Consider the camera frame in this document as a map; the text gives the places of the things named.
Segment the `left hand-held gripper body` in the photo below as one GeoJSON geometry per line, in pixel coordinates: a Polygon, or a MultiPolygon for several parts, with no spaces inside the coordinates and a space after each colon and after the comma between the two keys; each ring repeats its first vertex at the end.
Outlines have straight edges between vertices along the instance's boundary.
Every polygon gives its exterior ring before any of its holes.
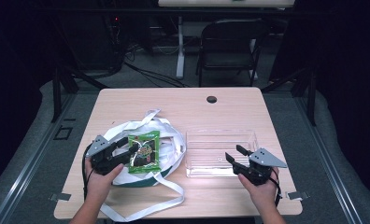
{"type": "Polygon", "coordinates": [[[113,155],[113,144],[117,141],[108,141],[102,135],[97,135],[86,148],[86,157],[91,159],[92,168],[100,175],[110,173],[121,164],[119,155],[113,155]]]}

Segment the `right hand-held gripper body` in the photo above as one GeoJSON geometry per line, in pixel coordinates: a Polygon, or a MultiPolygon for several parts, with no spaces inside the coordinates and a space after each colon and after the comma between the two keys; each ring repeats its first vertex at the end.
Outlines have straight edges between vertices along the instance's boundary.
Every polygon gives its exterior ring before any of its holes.
{"type": "Polygon", "coordinates": [[[284,161],[262,147],[258,148],[256,151],[252,151],[252,154],[247,158],[249,159],[249,166],[235,161],[233,172],[235,175],[243,175],[255,186],[265,184],[270,178],[274,167],[287,167],[284,161]]]}

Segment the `green snack packet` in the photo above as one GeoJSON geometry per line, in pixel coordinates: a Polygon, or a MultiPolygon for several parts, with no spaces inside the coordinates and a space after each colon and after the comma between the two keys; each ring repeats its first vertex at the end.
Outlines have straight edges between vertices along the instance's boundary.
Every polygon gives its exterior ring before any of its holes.
{"type": "Polygon", "coordinates": [[[138,144],[138,151],[131,157],[129,165],[130,174],[146,174],[159,172],[160,161],[160,132],[151,131],[139,135],[129,136],[129,146],[138,144]]]}

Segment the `white tote bag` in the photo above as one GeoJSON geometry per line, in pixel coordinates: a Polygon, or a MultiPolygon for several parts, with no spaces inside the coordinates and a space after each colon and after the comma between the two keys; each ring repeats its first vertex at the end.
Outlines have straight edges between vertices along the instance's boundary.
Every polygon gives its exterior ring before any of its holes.
{"type": "Polygon", "coordinates": [[[116,222],[130,222],[155,212],[179,205],[184,201],[184,189],[166,178],[181,164],[186,152],[182,134],[167,119],[150,110],[142,120],[127,121],[97,136],[88,156],[93,170],[99,175],[110,173],[123,164],[123,171],[113,180],[115,186],[127,188],[164,185],[178,194],[177,198],[157,203],[128,217],[108,204],[101,211],[116,222]]]}

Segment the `person's left hand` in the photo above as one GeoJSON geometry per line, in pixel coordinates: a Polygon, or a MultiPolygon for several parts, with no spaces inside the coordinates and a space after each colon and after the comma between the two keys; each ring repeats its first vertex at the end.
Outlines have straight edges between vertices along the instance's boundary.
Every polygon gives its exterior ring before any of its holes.
{"type": "Polygon", "coordinates": [[[121,173],[123,167],[123,164],[119,164],[107,175],[99,175],[93,170],[91,160],[87,159],[85,161],[85,171],[88,183],[85,203],[101,205],[107,198],[113,180],[121,173]]]}

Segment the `person's right hand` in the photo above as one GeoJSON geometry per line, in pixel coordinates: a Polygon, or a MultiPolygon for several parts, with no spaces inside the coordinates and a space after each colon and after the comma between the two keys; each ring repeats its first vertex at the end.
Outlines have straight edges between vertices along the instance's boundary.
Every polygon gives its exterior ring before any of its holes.
{"type": "Polygon", "coordinates": [[[255,186],[243,175],[239,175],[238,179],[243,187],[248,191],[249,196],[256,208],[264,204],[275,204],[277,187],[274,182],[269,180],[263,185],[255,186]]]}

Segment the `clear plastic box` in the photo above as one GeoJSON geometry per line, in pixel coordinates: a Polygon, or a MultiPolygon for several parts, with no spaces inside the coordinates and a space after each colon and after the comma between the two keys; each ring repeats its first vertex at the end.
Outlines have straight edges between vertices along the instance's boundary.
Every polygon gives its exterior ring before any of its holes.
{"type": "Polygon", "coordinates": [[[233,166],[226,160],[228,153],[236,162],[249,165],[247,155],[236,146],[251,152],[258,147],[253,130],[196,130],[186,133],[187,152],[185,167],[187,177],[233,177],[233,166]]]}

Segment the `black metal stand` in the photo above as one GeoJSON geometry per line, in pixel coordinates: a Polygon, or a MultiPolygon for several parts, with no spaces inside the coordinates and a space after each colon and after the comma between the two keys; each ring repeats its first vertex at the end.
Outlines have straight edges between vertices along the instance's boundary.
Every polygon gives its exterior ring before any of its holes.
{"type": "Polygon", "coordinates": [[[314,68],[302,68],[286,77],[282,77],[273,81],[267,87],[262,88],[263,93],[268,93],[282,86],[283,84],[294,81],[291,88],[292,97],[302,97],[304,94],[306,98],[306,117],[309,122],[315,126],[315,101],[316,101],[316,72],[314,68]]]}
{"type": "Polygon", "coordinates": [[[65,89],[69,94],[77,94],[79,91],[78,84],[75,81],[76,78],[86,81],[98,90],[106,89],[107,85],[89,77],[76,68],[75,57],[64,37],[63,29],[54,20],[50,20],[50,25],[49,56],[54,64],[52,74],[53,117],[51,122],[54,123],[63,113],[62,89],[65,89]]]}

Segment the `black folding chair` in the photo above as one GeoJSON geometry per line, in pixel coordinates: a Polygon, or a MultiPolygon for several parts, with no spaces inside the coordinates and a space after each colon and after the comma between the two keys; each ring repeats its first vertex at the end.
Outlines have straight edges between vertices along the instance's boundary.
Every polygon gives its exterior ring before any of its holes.
{"type": "Polygon", "coordinates": [[[270,26],[262,19],[213,21],[201,33],[196,75],[202,86],[203,71],[247,71],[253,85],[264,40],[270,26]]]}

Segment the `white desk with metal leg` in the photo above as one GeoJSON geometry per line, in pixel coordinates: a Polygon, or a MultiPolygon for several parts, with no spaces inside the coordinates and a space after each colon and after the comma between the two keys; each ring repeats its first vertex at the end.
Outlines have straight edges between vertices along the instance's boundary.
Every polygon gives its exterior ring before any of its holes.
{"type": "Polygon", "coordinates": [[[183,17],[205,14],[222,17],[251,17],[277,8],[291,8],[295,0],[158,0],[161,9],[173,9],[178,16],[178,61],[176,78],[184,78],[183,17]]]}

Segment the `metal table bracket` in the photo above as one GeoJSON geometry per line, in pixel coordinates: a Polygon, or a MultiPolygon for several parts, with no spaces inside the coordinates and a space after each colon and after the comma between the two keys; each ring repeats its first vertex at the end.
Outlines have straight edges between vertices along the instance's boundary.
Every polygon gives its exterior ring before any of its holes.
{"type": "Polygon", "coordinates": [[[306,191],[287,192],[286,196],[288,199],[296,201],[302,201],[309,198],[309,194],[306,191]]]}
{"type": "Polygon", "coordinates": [[[70,198],[71,195],[67,193],[52,193],[49,197],[49,200],[53,202],[58,202],[58,201],[68,201],[70,198]]]}

